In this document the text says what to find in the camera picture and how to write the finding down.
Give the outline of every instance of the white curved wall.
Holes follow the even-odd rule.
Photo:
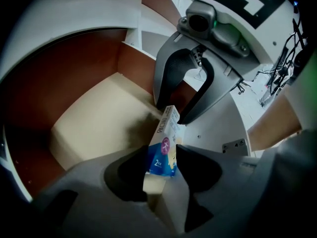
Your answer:
[[[34,0],[17,22],[0,62],[0,81],[39,47],[103,27],[137,28],[141,0]]]
[[[160,48],[168,38],[165,35],[142,31],[142,50],[156,58]]]
[[[0,158],[0,164],[7,169],[9,172],[11,172],[17,187],[20,189],[22,195],[25,197],[25,199],[29,202],[32,201],[32,196],[30,195],[30,193],[28,192],[28,190],[26,189],[26,187],[24,186],[23,182],[21,181],[19,174],[17,172],[17,170],[15,169],[15,166],[13,164],[13,160],[11,158],[10,152],[9,152],[9,148],[8,148],[8,143],[6,141],[6,136],[5,136],[5,129],[4,126],[2,128],[2,141],[4,144],[4,150],[5,150],[5,159]]]
[[[186,10],[192,4],[192,0],[182,0],[181,7],[179,9],[179,13],[182,17],[186,16]]]
[[[141,5],[141,30],[145,32],[171,36],[176,27],[144,4]]]

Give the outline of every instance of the gray surface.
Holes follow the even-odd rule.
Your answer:
[[[235,71],[231,71],[228,76],[224,74],[227,69],[227,64],[221,60],[218,56],[216,56],[213,52],[206,50],[203,54],[202,67],[207,73],[207,79],[210,76],[207,72],[208,67],[212,67],[214,73],[214,79],[210,86],[207,86],[207,80],[204,85],[208,88],[205,89],[205,93],[203,96],[191,106],[190,111],[187,112],[185,108],[181,113],[181,116],[184,116],[182,120],[182,124],[189,124],[194,121],[197,117],[201,116],[204,112],[210,109],[213,105],[215,105],[223,96],[225,96],[230,90],[241,80],[241,78],[235,73]],[[210,63],[208,66],[204,64],[204,61]],[[198,91],[198,94],[203,91],[204,85]]]
[[[155,64],[155,74],[154,74],[154,82],[153,82],[153,94],[154,94],[155,104],[158,103],[161,90],[164,87],[164,85],[162,85],[162,81],[163,81],[163,75],[164,75],[166,63],[169,57],[178,50],[188,49],[191,51],[194,48],[196,48],[198,45],[199,45],[198,42],[190,38],[183,37],[180,33],[176,32],[161,47],[161,49],[158,52],[158,56],[157,56],[157,60]],[[198,67],[198,64],[193,58],[192,67],[189,67],[188,69],[194,69],[197,67]]]
[[[217,104],[186,126],[183,143],[222,153],[224,143],[241,138],[248,138],[247,132],[237,105],[231,94],[227,93]]]
[[[194,3],[202,3],[202,2],[195,0],[193,4]],[[212,10],[212,6],[208,4],[205,4],[205,5],[207,6],[201,8],[202,11],[199,13],[200,15],[210,14],[209,10]],[[178,25],[177,25],[177,31],[179,33],[186,35],[187,37],[197,41],[198,43],[204,45],[209,50],[213,51],[215,54],[217,54],[217,56],[222,58],[234,70],[236,70],[236,72],[240,76],[242,76],[245,80],[253,80],[254,77],[256,76],[257,67],[260,65],[260,63],[258,59],[256,58],[256,56],[253,54],[253,52],[249,49],[249,46],[247,42],[244,40],[243,36],[241,35],[238,38],[238,36],[234,36],[232,32],[230,34],[230,31],[228,32],[228,30],[229,29],[232,30],[232,28],[234,28],[233,26],[230,26],[230,27],[224,26],[224,25],[220,26],[220,29],[216,31],[214,36],[216,36],[218,40],[220,40],[220,37],[221,37],[221,41],[223,43],[225,43],[224,39],[226,39],[226,44],[228,44],[229,45],[228,47],[230,47],[230,49],[226,50],[224,48],[217,47],[215,46],[215,44],[212,43],[214,41],[212,37],[213,31],[216,28],[213,28],[213,26],[210,26],[208,30],[208,37],[207,37],[206,35],[201,36],[193,32],[191,28],[189,27],[189,25],[187,24],[187,22],[184,23],[182,22],[181,19],[178,21]],[[245,46],[247,47],[247,49],[243,51],[240,48],[241,46]]]
[[[185,147],[216,161],[222,169],[219,181],[210,190],[194,195],[200,205],[216,216],[232,202],[240,188],[248,181],[259,160],[221,154],[191,146]]]
[[[175,176],[166,181],[164,186],[162,197],[160,197],[157,205],[156,214],[159,215],[159,211],[164,214],[168,213],[169,216],[164,217],[166,220],[170,220],[169,223],[164,221],[167,226],[170,226],[170,230],[174,229],[176,234],[182,234],[185,232],[185,222],[187,216],[189,201],[189,187],[185,181],[183,175],[176,169]]]
[[[62,224],[70,237],[170,237],[166,226],[151,212],[146,202],[123,201],[106,186],[106,167],[133,153],[123,150],[81,162],[65,176],[44,190],[32,203],[43,211],[62,190],[76,191],[78,196]]]
[[[194,29],[192,29],[189,26],[189,21],[191,16],[194,16],[194,15],[199,15],[205,18],[210,27],[204,32],[197,32]],[[214,7],[210,6],[207,3],[195,0],[194,2],[191,3],[191,5],[186,10],[186,18],[187,18],[186,22],[183,22],[183,21],[181,22],[183,25],[186,24],[186,27],[189,30],[189,34],[191,36],[195,36],[197,38],[206,39],[206,40],[210,38],[212,27],[213,27],[214,21],[216,20],[216,10],[214,9]]]
[[[227,205],[219,214],[215,215],[204,225],[190,232],[186,237],[243,237],[243,232],[245,231],[253,209],[258,204],[266,188],[275,156],[273,152],[274,151],[267,151],[259,160],[253,172],[250,170],[250,172],[248,170],[239,170],[237,167],[236,173],[233,173],[232,171],[234,171],[234,169],[231,168],[230,175],[227,176],[227,181],[230,182],[230,184],[227,186],[230,189],[235,188],[235,190],[218,194],[219,202],[227,198]],[[214,202],[214,200],[215,198],[208,198],[207,195],[205,195],[204,198],[198,199],[201,205],[208,208],[212,207],[212,205],[208,205],[208,203]]]

